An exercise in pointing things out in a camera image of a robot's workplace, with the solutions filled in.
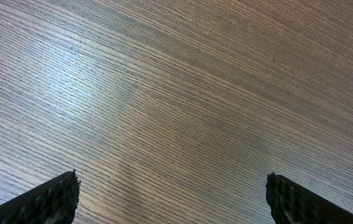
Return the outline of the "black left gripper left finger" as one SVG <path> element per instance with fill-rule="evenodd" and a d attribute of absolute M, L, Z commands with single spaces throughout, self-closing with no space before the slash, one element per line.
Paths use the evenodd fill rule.
<path fill-rule="evenodd" d="M 0 205 L 0 224 L 71 224 L 79 194 L 75 171 L 65 172 Z"/>

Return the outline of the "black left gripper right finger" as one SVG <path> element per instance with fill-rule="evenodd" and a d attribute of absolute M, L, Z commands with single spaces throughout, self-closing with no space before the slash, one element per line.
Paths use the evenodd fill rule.
<path fill-rule="evenodd" d="M 273 172 L 266 179 L 266 202 L 276 224 L 353 224 L 353 213 Z"/>

